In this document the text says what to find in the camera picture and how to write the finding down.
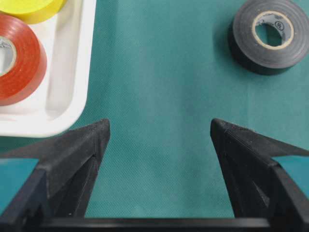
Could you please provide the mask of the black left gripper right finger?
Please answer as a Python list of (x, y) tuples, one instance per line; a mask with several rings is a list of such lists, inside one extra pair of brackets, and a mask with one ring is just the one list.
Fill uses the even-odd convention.
[(214, 118), (210, 135), (237, 218), (267, 218), (277, 229), (309, 230), (309, 198), (278, 158), (308, 150)]

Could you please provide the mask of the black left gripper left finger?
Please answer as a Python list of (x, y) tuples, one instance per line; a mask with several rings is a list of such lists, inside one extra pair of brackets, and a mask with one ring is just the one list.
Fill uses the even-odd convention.
[(101, 119), (0, 155), (0, 229), (35, 231), (54, 217), (83, 217), (110, 139)]

